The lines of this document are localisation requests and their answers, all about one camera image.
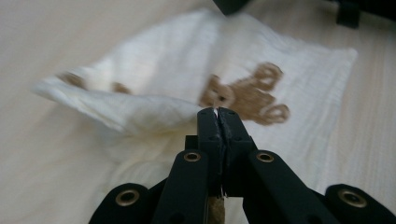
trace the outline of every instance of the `white cloth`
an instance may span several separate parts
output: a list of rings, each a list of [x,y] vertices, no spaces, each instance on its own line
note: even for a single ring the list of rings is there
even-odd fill
[[[195,116],[202,109],[197,104],[211,74],[230,84],[250,76],[259,63],[274,63],[284,75],[271,94],[288,106],[290,117],[270,126],[244,123],[258,148],[277,153],[316,189],[356,57],[354,49],[327,49],[278,35],[246,14],[225,18],[202,9],[147,29],[96,63],[71,69],[84,78],[87,91],[57,77],[34,91],[106,126],[101,131],[110,160],[120,165],[98,193],[99,203],[119,184],[151,187],[168,175],[184,135],[196,134]],[[111,92],[113,82],[133,95]],[[228,219],[242,212],[240,204],[227,206]]]

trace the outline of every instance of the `white towel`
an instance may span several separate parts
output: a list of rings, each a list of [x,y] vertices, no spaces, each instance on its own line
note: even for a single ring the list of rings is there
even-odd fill
[[[277,153],[316,189],[356,57],[354,49],[278,35],[246,14],[226,18],[201,9],[133,36],[96,63],[71,69],[79,87],[49,77],[35,92],[106,126],[101,130],[120,166],[98,203],[119,184],[151,187],[164,179],[183,150],[184,135],[196,134],[200,103],[237,108],[258,148]],[[114,92],[117,86],[132,94]]]

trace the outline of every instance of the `embroidered bear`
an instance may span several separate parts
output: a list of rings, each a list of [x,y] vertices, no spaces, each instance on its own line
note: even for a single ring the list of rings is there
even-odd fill
[[[285,122],[290,111],[286,105],[275,105],[276,98],[268,91],[274,89],[283,73],[273,63],[261,63],[251,77],[230,85],[220,83],[212,75],[200,99],[202,107],[227,107],[241,119],[250,119],[262,125]]]

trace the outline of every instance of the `brown patch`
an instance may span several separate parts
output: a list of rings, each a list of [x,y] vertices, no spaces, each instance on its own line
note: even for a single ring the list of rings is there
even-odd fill
[[[283,73],[272,63],[262,63],[255,73],[222,85],[219,77],[213,75],[201,96],[200,106],[227,107],[238,113],[241,119],[254,120],[262,125],[285,122],[289,115],[286,105],[274,105],[276,98],[268,91],[274,89]]]
[[[225,222],[224,198],[208,198],[208,224],[223,224]]]
[[[120,92],[120,93],[126,93],[126,94],[132,94],[132,91],[129,90],[126,86],[120,84],[119,82],[114,82],[112,85],[112,90],[114,92]]]
[[[66,73],[60,74],[58,76],[58,78],[69,85],[80,87],[80,88],[86,90],[84,78],[76,76],[73,73],[66,72]]]

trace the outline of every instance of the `light wood surface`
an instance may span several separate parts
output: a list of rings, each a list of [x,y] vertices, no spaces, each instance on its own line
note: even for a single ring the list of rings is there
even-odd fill
[[[41,78],[96,61],[156,22],[200,7],[217,9],[209,0],[0,2],[0,203],[7,207],[1,212],[30,211],[5,223],[40,223],[31,217],[46,220],[41,223],[56,220],[30,216],[43,192],[24,187],[26,181],[35,183],[46,164],[61,161],[65,167],[64,175],[56,178],[60,198],[63,190],[94,197],[81,186],[83,180],[70,183],[67,178],[94,170],[97,175],[86,177],[99,183],[114,165],[106,161],[88,119],[32,94],[30,88]],[[362,13],[360,28],[352,30],[335,24],[336,10],[335,3],[320,0],[260,0],[244,9],[282,35],[358,51],[328,150],[336,163],[323,164],[327,182],[320,190],[323,193],[336,183],[354,185],[396,213],[396,22]],[[370,156],[362,161],[361,154]],[[31,162],[22,163],[26,158]],[[73,168],[66,168],[70,163]],[[46,190],[46,183],[37,185]],[[382,186],[394,186],[394,191]],[[14,201],[15,192],[26,201]],[[69,223],[78,223],[78,216],[88,220],[91,214],[81,214],[82,206],[94,209],[89,202],[77,204],[70,208],[76,217],[70,217]]]

